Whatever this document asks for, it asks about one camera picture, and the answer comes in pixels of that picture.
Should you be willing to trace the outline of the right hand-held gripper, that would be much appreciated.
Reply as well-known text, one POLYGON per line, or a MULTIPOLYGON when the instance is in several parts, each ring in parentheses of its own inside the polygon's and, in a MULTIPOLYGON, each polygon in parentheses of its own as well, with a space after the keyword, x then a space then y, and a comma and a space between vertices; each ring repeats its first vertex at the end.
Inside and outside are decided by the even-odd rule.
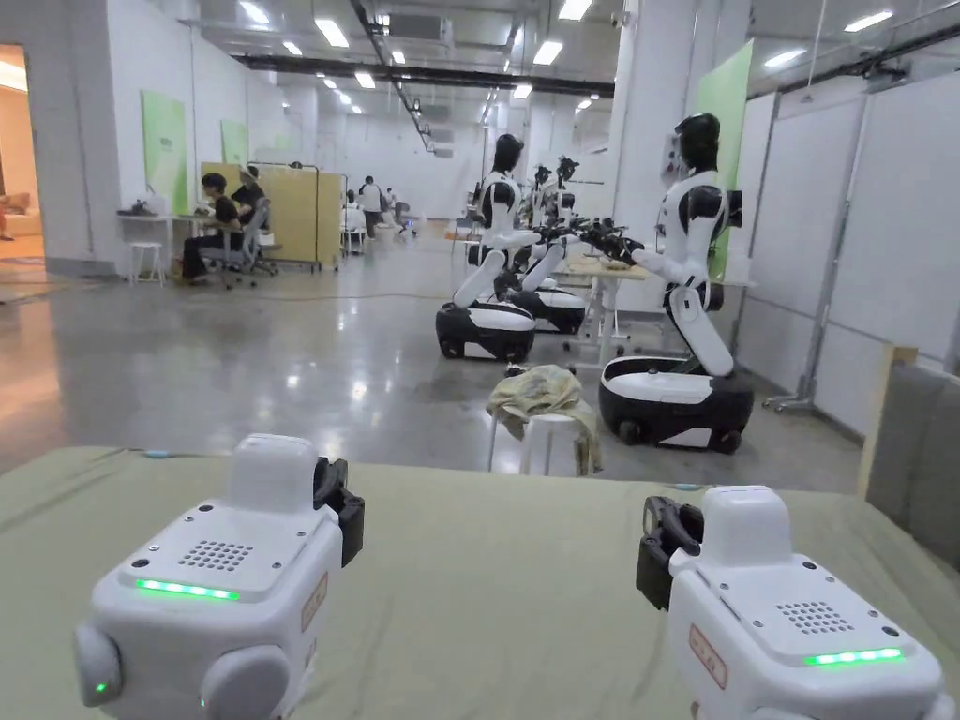
POLYGON ((936 657, 822 563, 794 551, 764 486, 643 506, 637 589, 667 614, 696 719, 943 719, 936 657))

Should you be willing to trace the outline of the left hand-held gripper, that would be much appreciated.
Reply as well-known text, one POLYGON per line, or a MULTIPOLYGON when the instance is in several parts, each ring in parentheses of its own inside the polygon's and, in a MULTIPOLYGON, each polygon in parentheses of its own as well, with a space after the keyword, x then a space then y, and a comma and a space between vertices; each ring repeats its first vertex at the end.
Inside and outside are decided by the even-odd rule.
POLYGON ((73 636, 79 696, 111 719, 287 719, 339 571, 364 543, 346 459, 251 434, 222 490, 98 580, 73 636))

